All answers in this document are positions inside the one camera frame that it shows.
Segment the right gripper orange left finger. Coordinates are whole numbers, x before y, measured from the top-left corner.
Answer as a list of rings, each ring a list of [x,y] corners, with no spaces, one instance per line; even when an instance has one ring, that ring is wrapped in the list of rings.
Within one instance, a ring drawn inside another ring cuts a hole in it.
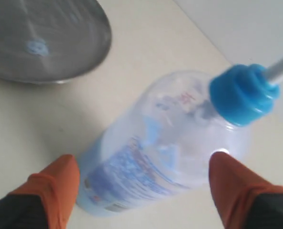
[[[62,155],[0,199],[0,229],[64,229],[78,195],[80,172]]]

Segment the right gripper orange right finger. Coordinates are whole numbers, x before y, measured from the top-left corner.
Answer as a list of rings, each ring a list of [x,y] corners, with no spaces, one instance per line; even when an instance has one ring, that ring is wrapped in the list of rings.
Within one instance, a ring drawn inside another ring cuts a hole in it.
[[[224,228],[283,229],[283,186],[224,152],[210,158],[209,184]]]

